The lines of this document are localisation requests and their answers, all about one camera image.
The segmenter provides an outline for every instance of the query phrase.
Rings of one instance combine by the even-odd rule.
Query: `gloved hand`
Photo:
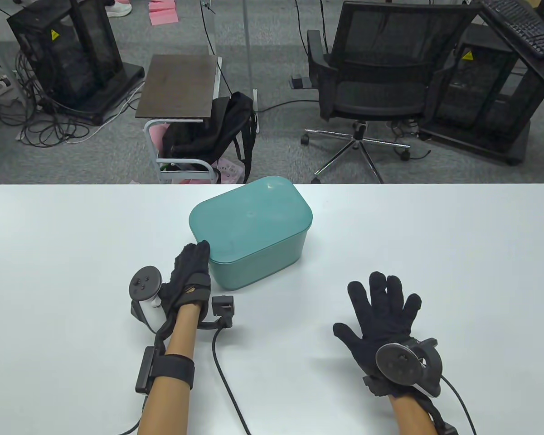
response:
[[[402,343],[409,340],[411,326],[421,308],[421,298],[412,294],[403,305],[401,281],[395,276],[385,278],[380,272],[369,277],[371,303],[363,284],[349,283],[348,291],[363,337],[359,338],[347,325],[335,323],[334,335],[353,354],[357,364],[365,371],[365,384],[376,396],[392,394],[399,397],[415,390],[413,387],[392,383],[379,370],[375,355],[384,344]]]
[[[175,258],[173,272],[169,282],[161,284],[159,297],[165,312],[166,321],[157,331],[156,343],[165,340],[173,332],[179,307],[188,303],[201,305],[199,321],[208,312],[211,293],[208,271],[209,243],[206,240],[197,245],[185,245]]]

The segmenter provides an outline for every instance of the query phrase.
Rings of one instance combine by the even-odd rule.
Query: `caster wheel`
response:
[[[411,152],[408,149],[404,149],[399,154],[399,158],[401,159],[401,161],[408,162],[409,160],[411,160]]]

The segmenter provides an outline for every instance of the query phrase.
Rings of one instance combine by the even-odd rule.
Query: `chair backrest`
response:
[[[473,5],[346,1],[329,64],[339,81],[428,84],[478,11]]]

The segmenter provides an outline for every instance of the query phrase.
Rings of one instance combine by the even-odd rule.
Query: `white wire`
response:
[[[110,120],[108,120],[107,122],[105,122],[105,124],[103,124],[102,126],[100,126],[99,128],[97,128],[93,133],[92,135],[89,135],[87,137],[85,137],[84,139],[81,139],[81,140],[76,140],[75,142],[69,142],[69,141],[65,141],[65,143],[69,143],[71,145],[75,145],[77,143],[83,143],[85,141],[87,141],[88,139],[90,139],[91,137],[93,137],[94,135],[96,135],[98,132],[100,132],[103,128],[105,128],[107,125],[109,125],[111,122],[113,122],[114,120],[116,120],[120,114],[123,113],[123,109],[125,107],[127,107],[127,105],[131,102],[131,100],[133,99],[133,97],[135,97],[135,94],[138,93],[139,89],[141,89],[143,87],[143,85],[145,84],[145,81],[143,81],[143,83],[141,83],[138,87],[136,87],[136,89],[133,91],[133,93],[127,98],[127,101],[125,101],[125,104],[123,104],[123,106],[121,106],[121,108],[119,109],[119,112],[117,112],[116,115],[114,115]]]

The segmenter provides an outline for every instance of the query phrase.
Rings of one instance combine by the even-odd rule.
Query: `pink paper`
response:
[[[149,13],[151,25],[178,23],[177,12],[175,9],[157,10]]]
[[[156,10],[167,10],[175,9],[175,3],[170,2],[153,2],[149,3],[149,12],[154,12]]]
[[[160,157],[163,150],[163,137],[168,127],[169,124],[155,124],[149,128],[149,136],[151,137],[153,145],[157,148],[157,151],[160,152]]]

